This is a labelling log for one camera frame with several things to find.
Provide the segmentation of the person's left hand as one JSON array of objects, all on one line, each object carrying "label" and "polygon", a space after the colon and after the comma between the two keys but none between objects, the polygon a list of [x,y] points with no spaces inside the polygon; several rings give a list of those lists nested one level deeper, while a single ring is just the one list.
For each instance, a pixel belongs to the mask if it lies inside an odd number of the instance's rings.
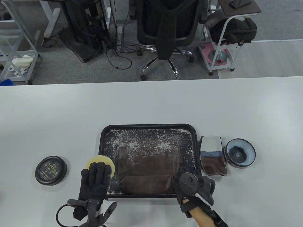
[{"label": "person's left hand", "polygon": [[107,197],[107,190],[112,169],[104,162],[93,162],[89,169],[81,171],[80,192],[78,200],[87,201],[89,199],[103,200]]}]

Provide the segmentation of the person's right hand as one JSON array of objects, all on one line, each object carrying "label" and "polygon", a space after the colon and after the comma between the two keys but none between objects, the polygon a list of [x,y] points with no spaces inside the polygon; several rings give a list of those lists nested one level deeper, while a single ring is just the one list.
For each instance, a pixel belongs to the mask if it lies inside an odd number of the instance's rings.
[{"label": "person's right hand", "polygon": [[[198,186],[203,192],[203,200],[194,195],[188,195],[182,191],[179,184],[179,179],[183,173],[191,173],[195,175],[198,180]],[[207,176],[202,176],[201,170],[199,169],[181,166],[179,167],[177,175],[173,176],[172,182],[180,209],[183,213],[185,213],[187,218],[192,218],[193,216],[190,214],[190,211],[199,207],[212,219],[216,219],[216,214],[211,209],[211,206],[214,204],[214,200],[210,200],[215,188],[215,186],[212,186],[212,184],[215,185],[214,180],[209,179]]]}]

